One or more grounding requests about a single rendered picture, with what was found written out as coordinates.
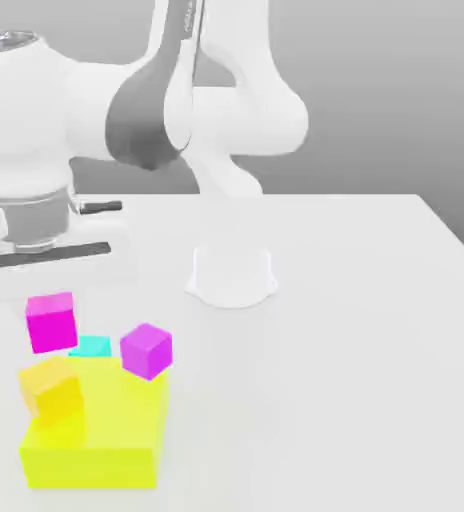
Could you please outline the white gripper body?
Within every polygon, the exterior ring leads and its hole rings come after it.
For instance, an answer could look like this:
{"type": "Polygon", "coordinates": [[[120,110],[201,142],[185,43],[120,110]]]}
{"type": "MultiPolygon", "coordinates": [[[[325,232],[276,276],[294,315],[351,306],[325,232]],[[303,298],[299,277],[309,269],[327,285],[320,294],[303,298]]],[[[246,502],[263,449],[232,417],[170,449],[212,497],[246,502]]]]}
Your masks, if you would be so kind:
{"type": "Polygon", "coordinates": [[[0,254],[0,302],[72,290],[111,276],[107,242],[67,245],[40,253],[0,254]]]}

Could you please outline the small magenta cube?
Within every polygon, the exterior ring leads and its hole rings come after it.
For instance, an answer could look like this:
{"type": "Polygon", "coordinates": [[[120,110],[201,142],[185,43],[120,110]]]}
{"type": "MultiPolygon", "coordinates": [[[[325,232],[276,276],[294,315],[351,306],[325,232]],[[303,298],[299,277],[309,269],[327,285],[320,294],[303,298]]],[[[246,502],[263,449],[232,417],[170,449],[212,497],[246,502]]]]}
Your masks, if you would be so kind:
{"type": "Polygon", "coordinates": [[[70,292],[27,300],[26,322],[34,354],[74,348],[78,333],[70,292]]]}

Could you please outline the small cyan cube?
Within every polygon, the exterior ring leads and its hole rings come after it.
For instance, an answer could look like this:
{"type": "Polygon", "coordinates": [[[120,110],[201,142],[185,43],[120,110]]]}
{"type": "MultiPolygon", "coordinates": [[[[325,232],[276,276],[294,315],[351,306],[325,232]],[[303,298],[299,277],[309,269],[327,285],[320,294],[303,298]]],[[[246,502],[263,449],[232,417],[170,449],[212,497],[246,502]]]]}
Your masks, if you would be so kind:
{"type": "Polygon", "coordinates": [[[68,352],[69,357],[110,357],[111,341],[107,336],[84,335],[79,337],[78,345],[68,352]]]}

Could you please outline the small orange cube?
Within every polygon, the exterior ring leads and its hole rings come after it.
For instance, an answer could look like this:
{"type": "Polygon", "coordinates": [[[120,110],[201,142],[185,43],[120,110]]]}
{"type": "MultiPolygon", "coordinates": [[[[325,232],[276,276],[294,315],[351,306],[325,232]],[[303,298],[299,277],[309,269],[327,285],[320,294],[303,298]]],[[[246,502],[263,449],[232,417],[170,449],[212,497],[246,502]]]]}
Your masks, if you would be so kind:
{"type": "Polygon", "coordinates": [[[27,409],[41,424],[49,425],[83,407],[80,379],[68,358],[53,356],[18,373],[27,409]]]}

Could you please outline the small purple cube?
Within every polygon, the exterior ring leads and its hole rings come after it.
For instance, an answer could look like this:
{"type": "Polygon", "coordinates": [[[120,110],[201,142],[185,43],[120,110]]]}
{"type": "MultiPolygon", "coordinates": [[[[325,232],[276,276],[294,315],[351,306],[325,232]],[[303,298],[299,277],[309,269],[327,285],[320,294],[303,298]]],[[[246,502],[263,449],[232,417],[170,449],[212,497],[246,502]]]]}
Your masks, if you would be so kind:
{"type": "Polygon", "coordinates": [[[154,380],[173,363],[172,335],[143,323],[120,340],[122,366],[134,375],[154,380]]]}

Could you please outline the large yellow box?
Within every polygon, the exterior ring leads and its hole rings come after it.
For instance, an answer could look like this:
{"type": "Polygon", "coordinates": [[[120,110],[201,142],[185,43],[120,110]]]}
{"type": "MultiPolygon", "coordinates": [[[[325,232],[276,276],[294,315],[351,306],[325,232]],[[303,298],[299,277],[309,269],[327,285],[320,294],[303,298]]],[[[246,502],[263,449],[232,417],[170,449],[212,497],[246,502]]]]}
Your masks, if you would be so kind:
{"type": "Polygon", "coordinates": [[[32,420],[19,453],[33,489],[154,488],[170,394],[165,370],[148,381],[118,358],[68,357],[83,409],[52,425],[32,420]]]}

